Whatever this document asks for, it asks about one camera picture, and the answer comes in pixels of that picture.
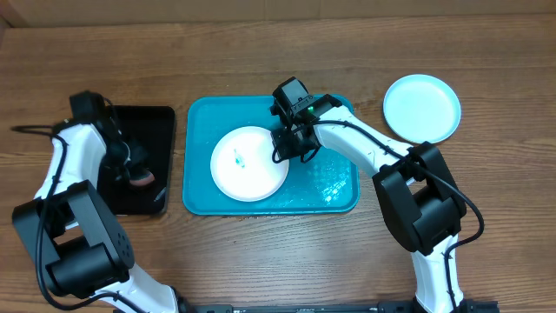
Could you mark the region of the red green scrub sponge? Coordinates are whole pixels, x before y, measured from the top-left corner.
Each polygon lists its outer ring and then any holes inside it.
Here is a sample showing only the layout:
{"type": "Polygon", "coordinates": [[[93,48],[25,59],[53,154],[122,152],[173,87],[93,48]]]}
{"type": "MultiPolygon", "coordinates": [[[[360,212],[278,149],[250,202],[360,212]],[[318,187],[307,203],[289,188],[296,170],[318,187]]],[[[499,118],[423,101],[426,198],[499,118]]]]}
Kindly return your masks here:
{"type": "Polygon", "coordinates": [[[151,171],[140,168],[129,173],[129,184],[135,188],[143,188],[155,181],[155,176],[151,171]]]}

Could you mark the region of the white plate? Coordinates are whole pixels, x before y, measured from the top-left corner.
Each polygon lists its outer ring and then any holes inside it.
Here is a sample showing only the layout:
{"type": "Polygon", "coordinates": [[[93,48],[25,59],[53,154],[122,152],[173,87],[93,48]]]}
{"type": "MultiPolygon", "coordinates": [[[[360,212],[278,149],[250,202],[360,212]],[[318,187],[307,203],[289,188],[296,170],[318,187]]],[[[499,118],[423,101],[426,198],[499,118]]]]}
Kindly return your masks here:
{"type": "Polygon", "coordinates": [[[215,146],[210,173],[218,189],[235,200],[255,202],[272,196],[285,182],[289,162],[275,163],[271,132],[245,126],[230,131],[215,146]]]}

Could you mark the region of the light blue plate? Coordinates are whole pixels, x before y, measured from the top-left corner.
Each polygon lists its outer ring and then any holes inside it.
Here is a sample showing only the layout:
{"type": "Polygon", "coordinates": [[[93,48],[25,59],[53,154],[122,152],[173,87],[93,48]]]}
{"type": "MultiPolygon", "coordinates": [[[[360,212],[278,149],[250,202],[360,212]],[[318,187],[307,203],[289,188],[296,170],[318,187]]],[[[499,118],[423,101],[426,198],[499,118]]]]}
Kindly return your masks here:
{"type": "Polygon", "coordinates": [[[437,77],[413,74],[396,80],[382,104],[389,128],[411,143],[439,143],[459,127],[462,116],[455,91],[437,77]]]}

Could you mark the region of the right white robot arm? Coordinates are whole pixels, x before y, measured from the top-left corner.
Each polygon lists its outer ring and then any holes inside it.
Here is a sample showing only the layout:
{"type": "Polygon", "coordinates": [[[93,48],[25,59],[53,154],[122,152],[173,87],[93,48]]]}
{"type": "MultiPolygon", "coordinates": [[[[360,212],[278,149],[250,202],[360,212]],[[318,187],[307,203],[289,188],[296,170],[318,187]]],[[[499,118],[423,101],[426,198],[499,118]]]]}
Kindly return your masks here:
{"type": "Polygon", "coordinates": [[[295,77],[273,92],[272,158],[299,157],[306,163],[321,148],[333,150],[364,170],[387,229],[412,257],[418,312],[468,312],[472,304],[460,289],[455,248],[467,208],[440,151],[430,143],[416,147],[381,134],[363,123],[342,101],[314,96],[295,77]]]}

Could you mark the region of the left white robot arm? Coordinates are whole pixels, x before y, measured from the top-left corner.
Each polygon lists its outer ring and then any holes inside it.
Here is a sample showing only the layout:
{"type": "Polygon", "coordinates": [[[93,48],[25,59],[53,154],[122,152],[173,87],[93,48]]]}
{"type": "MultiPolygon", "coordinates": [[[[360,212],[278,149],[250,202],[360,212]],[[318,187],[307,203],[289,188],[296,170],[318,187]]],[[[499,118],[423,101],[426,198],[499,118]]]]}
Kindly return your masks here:
{"type": "Polygon", "coordinates": [[[161,210],[166,179],[156,180],[147,151],[126,131],[107,98],[82,91],[69,99],[72,117],[58,124],[17,125],[17,133],[46,136],[53,154],[34,198],[17,206],[12,223],[36,272],[46,302],[63,311],[96,301],[118,312],[191,312],[173,287],[159,283],[135,260],[117,221],[116,204],[98,192],[99,174],[110,170],[105,188],[133,209],[161,210]]]}

